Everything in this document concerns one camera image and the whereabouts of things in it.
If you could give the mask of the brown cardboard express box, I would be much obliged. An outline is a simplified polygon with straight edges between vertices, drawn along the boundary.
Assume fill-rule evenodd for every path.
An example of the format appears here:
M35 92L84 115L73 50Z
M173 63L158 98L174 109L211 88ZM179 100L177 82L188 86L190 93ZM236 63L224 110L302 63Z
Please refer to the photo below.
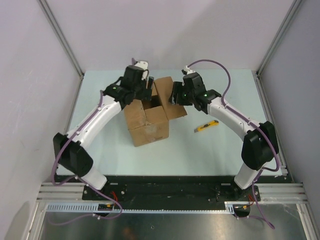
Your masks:
M124 108L127 129L135 147L168 138L169 121L187 115L183 106L169 102L173 85L170 76L158 78L152 85L150 101L135 99Z

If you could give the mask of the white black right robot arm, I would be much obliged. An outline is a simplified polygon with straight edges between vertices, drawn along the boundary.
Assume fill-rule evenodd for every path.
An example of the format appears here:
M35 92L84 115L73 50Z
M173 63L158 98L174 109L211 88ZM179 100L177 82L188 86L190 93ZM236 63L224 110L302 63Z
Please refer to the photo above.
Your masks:
M230 188L231 196L242 201L249 194L248 187L261 175L265 165L276 159L279 145L275 126L250 119L223 100L217 91L207 90L199 73L194 70L183 70L183 81L173 83L169 102L173 105L194 106L223 122L242 140L241 159L243 164L234 177Z

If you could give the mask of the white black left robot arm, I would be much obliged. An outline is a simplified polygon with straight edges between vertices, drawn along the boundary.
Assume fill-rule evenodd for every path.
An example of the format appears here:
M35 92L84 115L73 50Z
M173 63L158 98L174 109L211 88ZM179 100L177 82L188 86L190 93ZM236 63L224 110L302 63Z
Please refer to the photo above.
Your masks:
M107 178L94 166L87 148L103 127L133 100L151 100L154 78L149 74L147 61L134 61L125 68L123 76L100 91L98 104L74 129L65 134L58 132L53 137L52 183L58 166L62 166L93 187L93 194L98 199L105 200L110 196Z

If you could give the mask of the yellow utility knife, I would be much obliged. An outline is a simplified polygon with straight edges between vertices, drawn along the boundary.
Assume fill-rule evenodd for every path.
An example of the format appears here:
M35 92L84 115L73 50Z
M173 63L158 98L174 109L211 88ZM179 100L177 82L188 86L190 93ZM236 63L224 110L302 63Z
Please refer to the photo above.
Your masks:
M219 125L219 121L218 120L212 120L210 122L207 122L205 124L202 124L202 125L196 127L194 129L194 133L198 133L198 132L201 132L201 131L203 131L203 130L205 130L207 128L218 126L218 125Z

